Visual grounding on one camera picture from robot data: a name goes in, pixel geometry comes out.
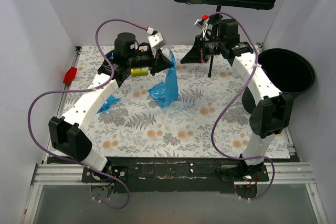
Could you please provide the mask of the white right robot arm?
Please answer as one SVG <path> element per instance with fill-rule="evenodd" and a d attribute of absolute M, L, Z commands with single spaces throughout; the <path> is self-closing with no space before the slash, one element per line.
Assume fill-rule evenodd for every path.
<path fill-rule="evenodd" d="M 249 90 L 255 103 L 250 113 L 249 124 L 252 130 L 249 143 L 239 161 L 238 176 L 251 180 L 256 174 L 255 166 L 264 161 L 266 151 L 275 138 L 289 124 L 293 98 L 284 94 L 268 78 L 258 62 L 259 53 L 252 40 L 240 41 L 239 29 L 242 25 L 235 19 L 222 19 L 213 23 L 214 34 L 207 37 L 208 20 L 203 16 L 195 22 L 202 32 L 197 35 L 191 50 L 181 59 L 182 64 L 205 63 L 210 57 L 222 55 L 230 66 L 244 79 L 239 91 Z"/>

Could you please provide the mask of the small blue trash bag piece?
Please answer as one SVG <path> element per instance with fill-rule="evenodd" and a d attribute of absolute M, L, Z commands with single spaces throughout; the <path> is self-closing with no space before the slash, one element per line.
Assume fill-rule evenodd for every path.
<path fill-rule="evenodd" d="M 120 98 L 116 98 L 115 96 L 111 95 L 109 96 L 106 101 L 103 103 L 103 105 L 100 107 L 100 109 L 98 110 L 98 113 L 101 113 L 103 111 L 107 111 L 110 109 L 110 107 L 119 102 L 121 99 Z"/>

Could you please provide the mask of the blue trash bag roll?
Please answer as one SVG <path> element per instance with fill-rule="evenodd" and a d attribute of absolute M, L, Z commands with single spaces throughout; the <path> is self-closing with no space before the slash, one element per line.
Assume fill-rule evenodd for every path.
<path fill-rule="evenodd" d="M 161 108 L 169 106 L 172 102 L 179 98 L 176 59 L 174 53 L 171 50 L 169 51 L 169 54 L 173 66 L 168 69 L 165 81 L 162 81 L 148 89 L 148 93 L 151 98 Z"/>

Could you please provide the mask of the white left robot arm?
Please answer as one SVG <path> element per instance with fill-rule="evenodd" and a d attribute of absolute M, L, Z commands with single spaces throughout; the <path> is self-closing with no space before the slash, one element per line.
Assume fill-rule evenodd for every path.
<path fill-rule="evenodd" d="M 108 160 L 100 154 L 86 136 L 92 119 L 106 102 L 130 76 L 132 68 L 148 68 L 152 75 L 171 68 L 173 63 L 162 52 L 165 40 L 161 33 L 153 32 L 148 37 L 147 48 L 140 51 L 135 35 L 120 33 L 115 39 L 114 50 L 106 54 L 106 59 L 97 70 L 89 89 L 61 117 L 52 117 L 49 132 L 54 149 L 93 168 L 93 175 L 100 182 L 111 178 L 112 170 Z"/>

